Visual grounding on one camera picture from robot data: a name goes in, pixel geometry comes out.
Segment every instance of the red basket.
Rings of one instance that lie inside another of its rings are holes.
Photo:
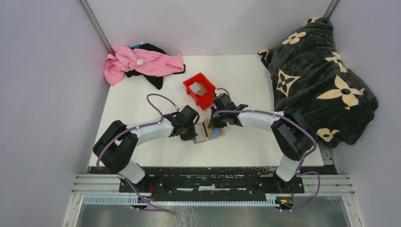
[[[202,96],[196,95],[189,88],[189,86],[195,82],[198,82],[205,86],[208,90],[207,93]],[[195,104],[199,106],[202,110],[206,110],[209,106],[213,105],[216,87],[201,72],[184,81],[183,84],[185,85],[187,95],[190,95],[195,100]]]

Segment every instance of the white wall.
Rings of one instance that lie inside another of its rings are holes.
[[[0,226],[60,226],[108,85],[77,0],[0,3]]]
[[[256,54],[330,0],[88,0],[110,44],[152,43],[168,54]]]
[[[375,119],[353,146],[340,144],[340,170],[353,182],[366,226],[400,226],[400,3],[343,0],[333,14],[337,51],[379,101]]]

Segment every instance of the pink towel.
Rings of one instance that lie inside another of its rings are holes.
[[[184,71],[183,56],[176,57],[155,51],[116,46],[115,56],[107,55],[105,77],[110,85],[116,85],[124,74],[136,70],[148,76],[162,77]]]

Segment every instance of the purple cable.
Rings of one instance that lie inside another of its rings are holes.
[[[150,122],[150,123],[138,125],[138,126],[135,126],[135,127],[131,127],[131,128],[129,128],[129,129],[126,129],[126,130],[120,132],[117,136],[115,136],[115,137],[105,146],[105,148],[103,148],[102,152],[100,152],[99,156],[97,157],[96,168],[98,168],[98,169],[107,169],[106,167],[101,167],[101,166],[99,165],[99,164],[100,164],[100,160],[102,159],[103,154],[105,154],[106,150],[109,149],[109,147],[110,147],[118,138],[120,138],[122,135],[126,134],[127,132],[129,132],[129,131],[131,131],[131,130],[136,130],[136,129],[139,129],[139,128],[142,128],[142,127],[155,125],[155,124],[158,124],[159,122],[162,122],[162,121],[163,121],[164,117],[163,117],[162,112],[161,112],[155,105],[153,105],[153,103],[149,100],[149,97],[150,97],[150,96],[159,96],[159,97],[162,97],[162,98],[166,99],[167,101],[169,101],[169,102],[170,102],[171,104],[173,104],[174,106],[176,106],[176,104],[175,104],[173,101],[171,101],[171,99],[169,99],[169,98],[167,98],[167,97],[165,97],[165,96],[163,96],[163,95],[154,94],[154,93],[147,95],[147,96],[146,96],[146,99],[147,99],[148,103],[160,114],[160,120],[159,120],[159,121],[156,121],[156,122]],[[146,204],[148,204],[149,206],[155,208],[155,209],[150,209],[150,210],[146,210],[146,209],[139,209],[139,210],[143,210],[143,211],[170,211],[170,210],[163,209],[163,208],[160,208],[160,207],[158,207],[158,206],[155,206],[155,205],[151,204],[148,200],[146,200],[145,198],[143,198],[143,197],[137,192],[137,190],[135,189],[135,187],[132,185],[132,183],[130,182],[130,180],[129,180],[128,178],[126,178],[125,176],[123,176],[123,177],[124,177],[125,181],[127,181],[127,183],[130,185],[130,187],[132,188],[132,190],[136,193],[136,195],[137,195],[141,200],[143,200],[143,201],[144,201]]]
[[[291,209],[291,210],[299,210],[299,209],[304,208],[304,207],[308,206],[309,204],[311,204],[311,202],[317,197],[317,194],[319,193],[319,190],[320,190],[320,176],[315,171],[309,171],[309,172],[306,172],[306,173],[303,173],[303,174],[298,173],[299,169],[301,168],[302,164],[304,163],[305,158],[308,155],[312,154],[312,152],[314,152],[316,150],[316,148],[317,148],[316,141],[314,140],[314,138],[307,131],[305,131],[301,126],[297,125],[295,122],[293,122],[292,120],[288,119],[287,117],[282,116],[282,115],[278,115],[278,114],[274,114],[274,113],[271,113],[271,112],[268,112],[268,111],[263,111],[263,110],[219,110],[219,111],[216,111],[213,114],[213,117],[216,117],[219,113],[260,113],[260,114],[267,114],[267,115],[270,115],[270,116],[279,117],[279,118],[287,121],[288,123],[290,123],[294,127],[296,127],[298,130],[300,130],[303,134],[305,134],[312,141],[314,147],[313,147],[312,150],[310,150],[309,152],[307,152],[306,154],[304,154],[302,156],[302,159],[299,162],[295,173],[298,176],[304,176],[304,175],[308,175],[308,174],[315,174],[317,176],[317,182],[318,182],[317,183],[317,189],[316,189],[316,193],[314,194],[314,196],[312,197],[312,199],[308,203],[306,203],[306,204],[304,204],[304,205],[302,205],[300,207],[297,207],[295,209]]]
[[[228,97],[230,97],[230,93],[227,91],[227,89],[219,87],[216,90],[223,90],[223,91],[225,91],[227,93]]]

